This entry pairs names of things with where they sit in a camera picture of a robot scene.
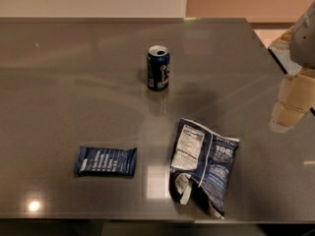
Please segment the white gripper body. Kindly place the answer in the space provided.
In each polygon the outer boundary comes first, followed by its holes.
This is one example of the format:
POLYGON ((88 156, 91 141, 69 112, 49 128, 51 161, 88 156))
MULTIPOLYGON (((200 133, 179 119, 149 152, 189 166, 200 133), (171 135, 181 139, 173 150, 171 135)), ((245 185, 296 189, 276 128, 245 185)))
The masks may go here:
POLYGON ((315 1, 295 23, 290 44, 292 62, 308 68, 315 68, 315 1))

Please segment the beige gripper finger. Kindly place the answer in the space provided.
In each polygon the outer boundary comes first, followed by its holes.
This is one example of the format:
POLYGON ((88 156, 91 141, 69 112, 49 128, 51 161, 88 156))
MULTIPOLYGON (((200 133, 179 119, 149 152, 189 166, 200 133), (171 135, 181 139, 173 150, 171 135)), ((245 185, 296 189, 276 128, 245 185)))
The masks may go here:
POLYGON ((297 74, 284 76, 278 102, 271 116, 270 128, 285 133, 293 128, 315 105, 315 70, 302 68, 297 74))

